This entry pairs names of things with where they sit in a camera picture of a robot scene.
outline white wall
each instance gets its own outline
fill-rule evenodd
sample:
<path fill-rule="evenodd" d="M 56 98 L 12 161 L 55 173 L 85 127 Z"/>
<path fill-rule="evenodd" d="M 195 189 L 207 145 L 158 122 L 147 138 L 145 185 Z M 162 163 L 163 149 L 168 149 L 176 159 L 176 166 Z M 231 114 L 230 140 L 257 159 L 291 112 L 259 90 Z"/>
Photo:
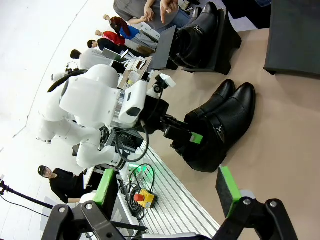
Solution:
<path fill-rule="evenodd" d="M 112 5 L 112 0 L 0 1 L 0 150 L 4 146 L 0 175 L 5 175 L 5 183 L 14 190 L 40 201 L 47 196 L 61 203 L 48 180 L 38 175 L 38 166 L 75 174 L 82 171 L 72 156 L 72 146 L 58 140 L 52 145 L 36 140 L 37 109 L 41 95 L 52 84 L 51 74 L 62 72 L 71 61 L 71 50 L 83 52 L 88 40 L 97 39 L 97 29 L 111 30 L 102 17 L 115 15 Z M 12 139 L 25 125 L 29 112 L 27 128 Z M 42 212 L 41 206 L 11 193 L 4 197 Z M 0 199 L 1 239 L 38 240 L 40 221 L 38 214 Z"/>

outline black leather boot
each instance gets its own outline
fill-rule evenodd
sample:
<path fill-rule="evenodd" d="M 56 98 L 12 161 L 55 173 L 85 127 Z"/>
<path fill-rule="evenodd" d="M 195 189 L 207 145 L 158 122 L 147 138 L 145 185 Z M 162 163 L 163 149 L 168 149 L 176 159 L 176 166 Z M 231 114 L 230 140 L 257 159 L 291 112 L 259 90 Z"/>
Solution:
<path fill-rule="evenodd" d="M 205 104 L 185 115 L 184 122 L 188 124 L 189 130 L 197 132 L 196 130 L 198 127 L 197 125 L 199 119 L 204 115 L 213 112 L 217 107 L 223 104 L 235 93 L 235 90 L 236 87 L 234 81 L 232 81 L 231 79 L 225 80 Z M 173 141 L 171 147 L 175 149 L 175 151 L 179 155 L 182 156 L 183 153 L 186 151 L 186 147 L 188 147 L 188 144 L 185 145 L 181 142 Z"/>
<path fill-rule="evenodd" d="M 198 67 L 206 62 L 208 48 L 215 44 L 216 31 L 219 26 L 218 10 L 213 2 L 208 2 L 200 16 L 190 24 L 178 30 L 179 45 L 177 57 L 187 66 Z"/>
<path fill-rule="evenodd" d="M 189 143 L 180 155 L 192 169 L 214 172 L 250 127 L 255 107 L 255 88 L 246 82 L 216 110 L 197 121 L 195 132 L 203 135 L 202 143 Z"/>
<path fill-rule="evenodd" d="M 201 12 L 202 12 L 202 8 L 199 6 L 196 7 L 191 15 L 190 21 L 186 24 L 186 26 L 192 24 L 200 16 Z M 182 44 L 183 43 L 182 39 L 183 39 L 183 36 L 181 34 L 177 33 L 175 35 L 175 39 L 172 41 L 169 59 L 173 61 L 173 63 L 177 66 L 190 68 L 191 66 L 185 64 L 179 57 L 177 57 L 177 54 L 180 53 L 180 51 L 183 51 L 185 48 L 184 44 Z"/>

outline person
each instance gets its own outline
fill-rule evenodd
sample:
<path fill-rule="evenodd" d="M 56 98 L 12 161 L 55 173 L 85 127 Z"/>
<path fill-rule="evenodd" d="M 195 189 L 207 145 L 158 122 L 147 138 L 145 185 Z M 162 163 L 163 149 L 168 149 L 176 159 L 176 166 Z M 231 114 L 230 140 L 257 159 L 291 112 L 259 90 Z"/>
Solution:
<path fill-rule="evenodd" d="M 72 59 L 80 59 L 80 68 L 89 70 L 95 65 L 108 65 L 112 64 L 112 60 L 103 56 L 102 52 L 98 49 L 90 48 L 84 53 L 74 49 L 71 51 L 70 57 Z"/>
<path fill-rule="evenodd" d="M 40 176 L 49 179 L 51 190 L 65 204 L 79 203 L 84 194 L 92 192 L 90 187 L 84 189 L 84 173 L 79 176 L 72 172 L 56 168 L 51 171 L 47 166 L 39 166 Z"/>
<path fill-rule="evenodd" d="M 136 56 L 136 57 L 145 57 L 143 54 L 141 54 L 140 52 L 137 52 L 131 48 L 128 48 L 127 46 L 125 45 L 115 45 L 114 43 L 112 43 L 113 45 L 110 45 L 110 42 L 108 39 L 106 38 L 100 38 L 98 39 L 98 41 L 95 41 L 95 40 L 89 40 L 87 42 L 87 46 L 89 49 L 91 48 L 96 48 L 96 47 L 99 47 L 99 49 L 101 51 L 103 51 L 104 49 L 109 49 L 117 54 L 120 54 L 122 55 L 126 50 L 130 50 L 130 52 Z"/>
<path fill-rule="evenodd" d="M 133 26 L 128 26 L 128 24 L 121 18 L 114 16 L 110 18 L 108 15 L 104 15 L 103 19 L 110 22 L 112 29 L 118 34 L 122 35 L 125 39 L 131 40 L 132 42 L 155 50 L 157 48 L 157 43 L 152 41 L 150 37 L 144 35 L 140 30 Z"/>
<path fill-rule="evenodd" d="M 126 44 L 126 39 L 123 36 L 118 36 L 118 34 L 112 31 L 101 32 L 100 30 L 97 30 L 95 31 L 95 35 L 108 39 L 118 46 L 124 46 Z"/>
<path fill-rule="evenodd" d="M 162 21 L 161 6 L 167 13 Z M 114 0 L 113 9 L 130 25 L 146 22 L 158 33 L 177 26 L 185 26 L 190 17 L 178 7 L 178 0 Z"/>

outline black cap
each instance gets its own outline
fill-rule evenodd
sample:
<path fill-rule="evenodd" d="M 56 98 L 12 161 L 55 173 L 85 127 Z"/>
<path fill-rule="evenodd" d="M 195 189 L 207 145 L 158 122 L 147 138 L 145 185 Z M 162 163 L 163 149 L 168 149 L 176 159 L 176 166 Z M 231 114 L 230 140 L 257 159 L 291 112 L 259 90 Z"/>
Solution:
<path fill-rule="evenodd" d="M 44 174 L 45 174 L 45 170 L 46 170 L 46 166 L 40 166 L 39 168 L 38 168 L 38 174 L 40 175 L 40 176 L 44 176 Z"/>

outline gray shirt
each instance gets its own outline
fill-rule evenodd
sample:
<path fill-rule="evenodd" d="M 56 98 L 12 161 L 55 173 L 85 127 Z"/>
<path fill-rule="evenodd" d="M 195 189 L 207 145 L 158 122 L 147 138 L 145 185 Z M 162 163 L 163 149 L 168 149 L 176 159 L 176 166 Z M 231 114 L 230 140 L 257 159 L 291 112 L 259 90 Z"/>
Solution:
<path fill-rule="evenodd" d="M 109 65 L 112 63 L 112 60 L 101 55 L 102 51 L 94 48 L 89 48 L 84 53 L 80 55 L 80 66 L 81 69 L 89 70 L 95 65 Z"/>
<path fill-rule="evenodd" d="M 155 0 L 152 5 L 152 10 L 154 12 L 154 19 L 150 22 L 145 22 L 154 30 L 158 30 L 170 24 L 178 11 L 171 14 L 165 15 L 165 24 L 161 22 L 161 9 L 160 9 L 161 0 Z M 129 21 L 132 18 L 139 19 L 145 15 L 145 5 L 147 0 L 114 0 L 113 8 L 115 12 L 123 18 L 125 21 Z"/>

